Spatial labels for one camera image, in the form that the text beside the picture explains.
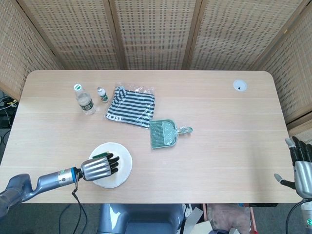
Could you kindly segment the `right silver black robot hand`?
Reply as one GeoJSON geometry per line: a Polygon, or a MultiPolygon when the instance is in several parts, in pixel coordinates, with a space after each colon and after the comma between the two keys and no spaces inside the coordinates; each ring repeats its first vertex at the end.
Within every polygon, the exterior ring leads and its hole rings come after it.
{"type": "Polygon", "coordinates": [[[303,199],[312,198],[312,145],[306,144],[297,137],[286,138],[290,150],[294,172],[294,182],[283,179],[275,173],[274,177],[281,185],[296,190],[303,199]]]}

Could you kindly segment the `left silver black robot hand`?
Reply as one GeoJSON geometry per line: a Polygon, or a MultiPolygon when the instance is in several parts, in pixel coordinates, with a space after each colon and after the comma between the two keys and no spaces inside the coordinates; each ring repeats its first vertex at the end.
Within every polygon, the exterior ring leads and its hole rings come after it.
{"type": "Polygon", "coordinates": [[[101,153],[81,164],[81,174],[86,181],[95,181],[118,172],[119,156],[113,153],[101,153]]]}

